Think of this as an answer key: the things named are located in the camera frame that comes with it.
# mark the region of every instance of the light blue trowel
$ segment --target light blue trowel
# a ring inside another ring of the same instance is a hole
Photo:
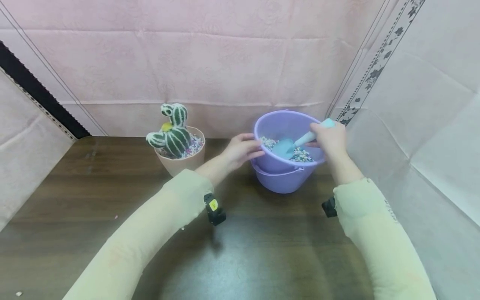
[[[335,122],[332,119],[325,119],[320,123],[326,128],[335,127]],[[273,154],[279,156],[283,159],[291,159],[293,157],[293,152],[296,147],[300,147],[308,142],[313,141],[317,136],[315,133],[309,131],[304,134],[303,137],[299,138],[296,142],[293,142],[291,139],[285,139],[279,141],[272,149]]]

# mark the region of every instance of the artificial cactus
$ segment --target artificial cactus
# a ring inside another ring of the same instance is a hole
[[[159,132],[151,132],[147,135],[147,142],[157,149],[165,149],[167,153],[175,158],[188,149],[191,137],[185,128],[187,109],[180,103],[163,104],[162,114],[170,118],[170,122],[164,123]]]

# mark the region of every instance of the wrist strap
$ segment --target wrist strap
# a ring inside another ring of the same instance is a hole
[[[218,201],[212,193],[204,196],[205,208],[207,209],[208,221],[217,226],[227,219],[227,214],[220,207]]]

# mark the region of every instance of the light yellow sleeve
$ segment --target light yellow sleeve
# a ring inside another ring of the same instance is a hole
[[[167,182],[107,240],[63,299],[131,299],[160,247],[203,211],[208,191],[210,181],[189,170]]]
[[[370,179],[334,189],[345,235],[365,259],[376,300],[434,300],[430,281],[402,225]]]

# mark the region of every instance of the bucket handle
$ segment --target bucket handle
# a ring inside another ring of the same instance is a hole
[[[303,168],[298,168],[298,169],[295,169],[294,171],[291,171],[291,172],[288,172],[288,173],[283,173],[283,174],[269,174],[269,173],[265,173],[262,169],[260,169],[260,167],[257,165],[257,162],[256,162],[256,158],[254,159],[251,159],[250,160],[251,164],[252,164],[252,167],[255,171],[257,171],[258,173],[262,174],[262,175],[265,175],[265,176],[284,176],[284,175],[288,175],[288,174],[293,174],[293,173],[296,173],[296,172],[303,172],[304,169]]]

